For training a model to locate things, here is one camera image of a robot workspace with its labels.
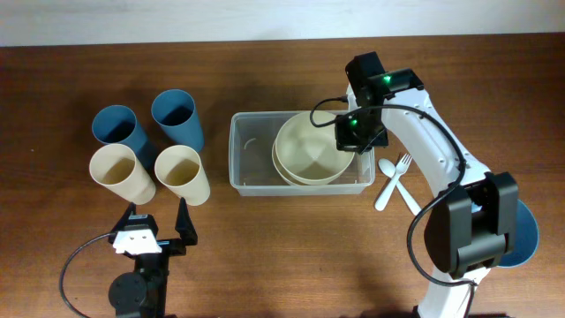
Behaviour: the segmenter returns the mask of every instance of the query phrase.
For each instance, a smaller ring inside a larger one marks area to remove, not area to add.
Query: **beige cup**
[[[90,159],[90,176],[99,185],[135,204],[148,203],[155,183],[133,151],[122,144],[109,144]]]
[[[163,150],[155,161],[155,175],[188,205],[200,205],[210,196],[210,184],[198,153],[177,145]]]

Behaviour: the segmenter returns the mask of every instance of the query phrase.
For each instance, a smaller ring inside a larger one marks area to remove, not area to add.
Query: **wire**
[[[321,104],[323,104],[325,102],[330,102],[330,101],[342,101],[342,100],[343,100],[343,96],[342,97],[336,97],[336,98],[328,98],[328,99],[321,101],[318,104],[316,104],[316,106],[314,106],[314,108],[310,112],[310,122],[312,123],[312,125],[314,127],[326,127],[326,126],[329,126],[329,125],[333,125],[335,123],[339,123],[343,120],[348,120],[348,118],[350,116],[356,115],[358,113],[370,111],[370,110],[385,110],[385,109],[407,110],[407,111],[410,111],[410,112],[413,112],[413,113],[420,115],[420,118],[425,118],[425,119],[429,120],[430,122],[432,122],[432,124],[434,124],[441,131],[441,133],[445,136],[445,138],[451,144],[451,147],[455,150],[457,157],[459,159],[459,165],[457,167],[457,169],[459,169],[459,174],[457,175],[456,180],[454,182],[452,182],[444,192],[438,194],[437,197],[435,197],[425,207],[423,207],[420,210],[420,212],[418,212],[418,214],[414,217],[414,219],[412,220],[412,222],[410,224],[410,227],[408,228],[408,232],[406,234],[406,247],[408,248],[408,255],[410,256],[412,264],[414,264],[414,267],[418,270],[420,275],[422,275],[428,281],[430,281],[434,284],[438,284],[440,286],[445,286],[445,287],[456,287],[456,286],[462,286],[462,285],[466,285],[466,284],[468,284],[470,286],[469,303],[467,305],[467,308],[465,310],[465,315],[464,315],[464,317],[467,317],[469,315],[469,312],[471,311],[471,304],[472,304],[473,298],[475,296],[475,287],[478,286],[478,284],[475,283],[474,281],[470,280],[470,279],[463,279],[463,280],[460,280],[460,281],[457,281],[457,282],[444,282],[444,281],[441,281],[437,278],[432,277],[431,275],[426,273],[426,271],[418,263],[418,260],[416,259],[416,255],[414,254],[414,248],[412,246],[412,237],[414,235],[414,231],[416,230],[416,226],[418,225],[420,220],[426,215],[426,213],[428,211],[430,211],[430,209],[432,209],[440,201],[445,200],[445,198],[451,192],[453,192],[453,190],[455,190],[456,187],[458,187],[461,184],[461,181],[463,180],[463,177],[465,175],[465,168],[466,168],[466,163],[467,163],[467,161],[465,160],[465,157],[463,156],[463,152],[461,151],[461,149],[457,145],[457,143],[456,143],[455,139],[453,138],[453,136],[451,135],[451,133],[449,133],[449,131],[437,119],[435,119],[434,117],[432,117],[431,115],[429,115],[428,113],[426,113],[422,110],[417,110],[415,108],[412,108],[412,107],[406,106],[406,105],[386,104],[386,105],[379,105],[379,106],[367,106],[367,107],[363,107],[363,108],[358,108],[356,110],[352,110],[352,111],[350,111],[347,114],[344,114],[342,116],[335,117],[334,119],[327,121],[326,123],[317,124],[317,123],[314,122],[313,113],[314,113],[314,111],[316,111],[316,109],[318,109],[318,107],[321,106]]]
[[[73,306],[71,304],[71,302],[67,299],[66,295],[64,294],[64,288],[63,288],[64,273],[66,273],[67,268],[69,267],[69,264],[71,263],[72,259],[75,256],[77,256],[77,254],[80,253],[85,247],[93,244],[96,241],[107,238],[108,236],[110,236],[112,234],[115,234],[115,233],[111,232],[111,233],[102,234],[100,236],[97,236],[97,237],[89,240],[88,242],[86,242],[85,244],[83,244],[82,246],[77,248],[74,252],[72,252],[71,256],[69,256],[67,261],[64,263],[63,269],[61,269],[61,275],[59,276],[59,292],[61,293],[61,298],[63,299],[64,304],[67,305],[69,307],[69,309],[71,309],[73,311],[73,313],[77,314],[80,317],[89,318],[87,315],[82,314],[75,306]]]

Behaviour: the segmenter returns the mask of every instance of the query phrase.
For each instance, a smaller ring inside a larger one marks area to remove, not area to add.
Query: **cup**
[[[122,105],[106,107],[94,117],[92,133],[104,145],[126,145],[133,150],[146,170],[153,168],[158,155],[157,149],[149,142],[133,110]]]
[[[516,213],[516,242],[514,251],[502,256],[498,267],[510,269],[524,265],[538,250],[539,227],[536,218],[526,205],[518,200]]]
[[[90,159],[89,170],[96,183],[135,204],[148,203],[155,195],[155,183],[126,145],[109,144],[98,149]]]
[[[181,89],[160,93],[151,105],[151,115],[165,133],[177,144],[200,152],[204,133],[192,97]]]
[[[155,161],[155,175],[186,203],[198,206],[210,196],[210,184],[196,150],[176,145],[166,148]]]

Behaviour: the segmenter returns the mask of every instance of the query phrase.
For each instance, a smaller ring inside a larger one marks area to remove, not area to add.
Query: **spoon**
[[[389,161],[389,159],[381,158],[379,159],[379,169],[385,176],[392,178],[395,175],[396,167],[392,162]],[[396,183],[396,188],[398,189],[398,192],[403,196],[404,202],[406,202],[406,205],[408,206],[412,214],[414,216],[418,214],[421,210],[420,206],[414,200],[414,198],[412,198],[412,196],[408,193],[408,191],[406,190],[404,185],[400,183],[400,181]]]

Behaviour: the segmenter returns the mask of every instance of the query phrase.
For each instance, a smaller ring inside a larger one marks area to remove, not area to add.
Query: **table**
[[[344,93],[344,66],[377,50],[389,70],[411,67],[459,140],[494,172],[510,171],[539,222],[536,256],[496,269],[473,313],[557,317],[565,312],[565,34],[156,43],[0,49],[0,316],[72,317],[57,291],[66,257],[107,232],[127,202],[97,185],[88,161],[103,107],[131,107],[159,149],[172,142],[153,99],[190,92],[204,126],[212,195],[190,208],[200,236],[171,259],[167,312],[179,317],[384,317],[409,312],[428,282],[412,267],[412,218],[394,193],[373,209],[386,178],[362,194],[241,197],[230,186],[230,119],[239,111],[309,110]],[[403,151],[393,135],[378,158]],[[172,238],[178,200],[163,185],[138,212]],[[416,164],[402,178],[431,199]],[[416,233],[418,258],[431,270]],[[93,317],[112,316],[108,288],[132,261],[97,243],[72,263],[65,286]]]

